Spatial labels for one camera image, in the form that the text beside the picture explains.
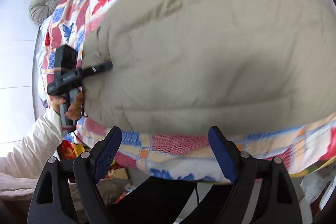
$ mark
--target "khaki garment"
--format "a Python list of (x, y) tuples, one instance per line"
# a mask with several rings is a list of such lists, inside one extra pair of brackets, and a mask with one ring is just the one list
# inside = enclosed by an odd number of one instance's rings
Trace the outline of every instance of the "khaki garment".
[(336, 111), (336, 15), (324, 0), (120, 0), (84, 44), (85, 110), (124, 130), (206, 135)]

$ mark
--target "plaid blanket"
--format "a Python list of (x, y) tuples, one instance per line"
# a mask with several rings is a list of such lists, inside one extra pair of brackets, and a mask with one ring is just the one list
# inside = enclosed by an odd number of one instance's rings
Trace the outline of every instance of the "plaid blanket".
[[(46, 55), (42, 65), (46, 90), (53, 81), (55, 50), (69, 44), (78, 52), (77, 66), (81, 66), (85, 37), (96, 30), (105, 12), (117, 0), (62, 0), (57, 6), (45, 38)], [(335, 9), (332, 0), (328, 1)], [(336, 151), (336, 115), (298, 128), (262, 134), (227, 136), (239, 149), (254, 157), (267, 159), (279, 156), (291, 174), (306, 169), (319, 159), (329, 159)], [(109, 128), (82, 117), (77, 136), (90, 146), (103, 139)], [(223, 181), (206, 138), (155, 136), (124, 132), (123, 144), (116, 157), (117, 163), (139, 168), (158, 177), (172, 179), (206, 179)]]

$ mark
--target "black device handle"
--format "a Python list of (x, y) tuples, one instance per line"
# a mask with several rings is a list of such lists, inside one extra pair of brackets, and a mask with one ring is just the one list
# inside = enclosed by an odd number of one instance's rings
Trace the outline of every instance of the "black device handle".
[(72, 89), (67, 93), (62, 94), (62, 97), (65, 98), (66, 102), (59, 106), (62, 129), (63, 131), (67, 131), (67, 133), (71, 133), (76, 130), (76, 121), (70, 120), (65, 116), (65, 113), (68, 111), (70, 105), (72, 105), (76, 101), (76, 96), (78, 94), (78, 89)]

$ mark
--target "metal screw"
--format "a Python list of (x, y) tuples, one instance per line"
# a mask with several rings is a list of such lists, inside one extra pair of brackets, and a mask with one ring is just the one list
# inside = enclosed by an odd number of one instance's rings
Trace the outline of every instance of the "metal screw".
[(250, 156), (250, 154), (249, 154), (248, 152), (246, 152), (246, 151), (242, 151), (242, 152), (240, 153), (240, 155), (241, 155), (243, 158), (248, 158), (248, 157)]
[(48, 159), (48, 162), (49, 162), (50, 164), (53, 164), (55, 161), (56, 161), (56, 158), (55, 158), (55, 157), (50, 157), (50, 158)]
[(282, 163), (282, 160), (281, 160), (280, 158), (278, 158), (278, 157), (275, 157), (273, 160), (274, 160), (274, 162), (275, 162), (276, 164), (280, 164), (280, 163)]
[(81, 157), (82, 157), (83, 159), (86, 159), (86, 158), (88, 158), (89, 156), (90, 156), (90, 152), (88, 152), (88, 151), (85, 151), (85, 152), (81, 153)]

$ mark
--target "beige pillow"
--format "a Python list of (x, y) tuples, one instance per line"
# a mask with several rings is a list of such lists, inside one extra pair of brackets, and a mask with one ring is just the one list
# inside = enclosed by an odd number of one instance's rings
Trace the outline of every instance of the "beige pillow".
[(31, 0), (29, 16), (37, 25), (47, 19), (61, 0)]

